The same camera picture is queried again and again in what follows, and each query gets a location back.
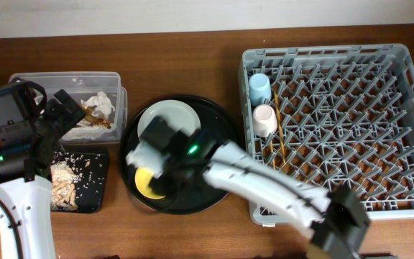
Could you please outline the brown gold coffee sachet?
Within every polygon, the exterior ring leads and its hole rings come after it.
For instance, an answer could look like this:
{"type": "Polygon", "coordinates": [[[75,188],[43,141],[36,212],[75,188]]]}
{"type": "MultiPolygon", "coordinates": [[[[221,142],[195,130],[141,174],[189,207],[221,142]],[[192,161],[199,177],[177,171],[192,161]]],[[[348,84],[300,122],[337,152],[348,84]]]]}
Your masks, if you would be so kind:
{"type": "Polygon", "coordinates": [[[84,119],[87,122],[90,122],[93,125],[103,126],[106,129],[111,129],[111,122],[104,117],[101,117],[99,115],[94,115],[95,109],[93,109],[90,106],[82,105],[82,108],[84,112],[86,113],[86,116],[84,119]]]}

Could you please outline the white paper napkin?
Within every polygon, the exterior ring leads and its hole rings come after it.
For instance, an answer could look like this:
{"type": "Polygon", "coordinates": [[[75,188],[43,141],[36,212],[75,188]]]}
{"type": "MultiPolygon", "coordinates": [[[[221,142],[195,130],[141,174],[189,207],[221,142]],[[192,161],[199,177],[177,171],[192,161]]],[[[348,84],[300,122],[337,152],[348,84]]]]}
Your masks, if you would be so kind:
{"type": "Polygon", "coordinates": [[[116,111],[115,106],[111,103],[110,98],[103,91],[99,91],[95,96],[90,97],[84,101],[81,99],[80,105],[90,106],[95,109],[94,115],[99,115],[111,122],[111,129],[106,129],[103,126],[93,125],[82,119],[66,133],[62,140],[73,141],[73,140],[97,140],[105,133],[109,133],[115,129],[114,123],[111,121],[111,114],[116,111]]]}

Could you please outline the light grey round plate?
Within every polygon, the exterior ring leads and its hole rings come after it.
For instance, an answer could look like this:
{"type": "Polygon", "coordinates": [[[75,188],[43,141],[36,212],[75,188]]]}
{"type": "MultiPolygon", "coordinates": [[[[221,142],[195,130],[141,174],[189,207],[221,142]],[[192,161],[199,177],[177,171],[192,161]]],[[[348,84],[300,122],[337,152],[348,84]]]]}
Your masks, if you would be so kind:
{"type": "Polygon", "coordinates": [[[161,116],[176,132],[181,131],[187,136],[201,128],[200,118],[191,106],[181,101],[164,100],[156,102],[143,112],[137,126],[139,139],[142,131],[156,116],[161,116]]]}

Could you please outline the yellow plastic bowl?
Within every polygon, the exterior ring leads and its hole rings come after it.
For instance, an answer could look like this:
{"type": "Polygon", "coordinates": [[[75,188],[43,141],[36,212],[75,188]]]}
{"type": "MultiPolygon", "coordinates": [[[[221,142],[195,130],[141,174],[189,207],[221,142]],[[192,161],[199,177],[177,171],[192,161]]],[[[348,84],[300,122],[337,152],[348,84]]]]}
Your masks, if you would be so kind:
{"type": "Polygon", "coordinates": [[[150,181],[154,173],[147,168],[138,168],[134,175],[134,182],[137,190],[148,199],[163,199],[165,196],[156,194],[150,188],[150,181]]]}

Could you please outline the pink plastic cup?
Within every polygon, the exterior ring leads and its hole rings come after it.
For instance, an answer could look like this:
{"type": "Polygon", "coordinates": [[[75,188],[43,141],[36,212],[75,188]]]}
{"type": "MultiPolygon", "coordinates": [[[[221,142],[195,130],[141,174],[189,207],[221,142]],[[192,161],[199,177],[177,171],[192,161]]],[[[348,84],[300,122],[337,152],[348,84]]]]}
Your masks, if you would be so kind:
{"type": "Polygon", "coordinates": [[[268,137],[277,130],[275,110],[266,104],[257,106],[252,113],[253,133],[258,137],[268,137]]]}

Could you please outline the light blue plastic cup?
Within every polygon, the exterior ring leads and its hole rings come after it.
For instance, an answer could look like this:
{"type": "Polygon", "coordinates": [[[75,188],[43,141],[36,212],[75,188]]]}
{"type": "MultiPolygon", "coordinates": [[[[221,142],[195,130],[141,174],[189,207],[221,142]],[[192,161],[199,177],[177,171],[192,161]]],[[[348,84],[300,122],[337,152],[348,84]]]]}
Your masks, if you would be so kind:
{"type": "Polygon", "coordinates": [[[264,104],[272,96],[270,79],[263,73],[256,73],[249,79],[249,99],[252,106],[264,104]]]}

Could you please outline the wooden chopstick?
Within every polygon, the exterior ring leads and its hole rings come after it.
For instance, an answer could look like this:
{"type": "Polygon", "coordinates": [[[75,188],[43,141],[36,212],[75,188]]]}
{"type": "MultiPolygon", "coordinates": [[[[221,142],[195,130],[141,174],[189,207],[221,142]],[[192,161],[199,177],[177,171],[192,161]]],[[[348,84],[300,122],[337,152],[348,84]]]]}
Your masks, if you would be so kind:
{"type": "Polygon", "coordinates": [[[279,110],[279,100],[278,100],[278,96],[276,91],[273,89],[272,90],[273,95],[274,95],[274,103],[275,103],[275,113],[276,113],[276,118],[277,118],[277,128],[278,128],[278,134],[279,134],[279,138],[280,138],[280,152],[282,155],[282,161],[283,161],[283,165],[285,165],[287,163],[286,159],[285,159],[285,146],[283,143],[283,132],[282,132],[282,126],[281,126],[281,117],[280,117],[280,110],[279,110]]]}
{"type": "Polygon", "coordinates": [[[270,142],[270,161],[272,162],[272,167],[275,170],[276,169],[276,165],[275,165],[275,149],[274,149],[274,144],[273,144],[273,141],[272,140],[270,142]]]}

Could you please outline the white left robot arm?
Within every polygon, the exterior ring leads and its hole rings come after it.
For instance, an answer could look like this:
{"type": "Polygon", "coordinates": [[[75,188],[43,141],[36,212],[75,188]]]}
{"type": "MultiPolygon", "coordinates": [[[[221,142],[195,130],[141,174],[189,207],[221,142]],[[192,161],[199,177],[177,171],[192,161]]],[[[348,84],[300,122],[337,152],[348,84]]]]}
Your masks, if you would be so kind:
{"type": "Polygon", "coordinates": [[[3,258],[54,258],[50,166],[59,140],[86,113],[65,90],[0,88],[0,240],[3,258]],[[36,102],[34,92],[43,98],[36,102]]]}

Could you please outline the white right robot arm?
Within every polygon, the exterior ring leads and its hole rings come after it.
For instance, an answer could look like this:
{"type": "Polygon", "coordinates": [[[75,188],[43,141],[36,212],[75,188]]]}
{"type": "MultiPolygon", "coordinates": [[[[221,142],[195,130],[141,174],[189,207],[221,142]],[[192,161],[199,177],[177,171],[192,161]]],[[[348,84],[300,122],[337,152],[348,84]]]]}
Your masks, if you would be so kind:
{"type": "Polygon", "coordinates": [[[191,136],[164,129],[147,133],[128,151],[126,165],[150,172],[156,194],[175,197],[201,179],[206,185],[261,204],[310,240],[308,258],[360,258],[371,221],[346,185],[303,183],[255,161],[231,140],[205,129],[191,136]]]}

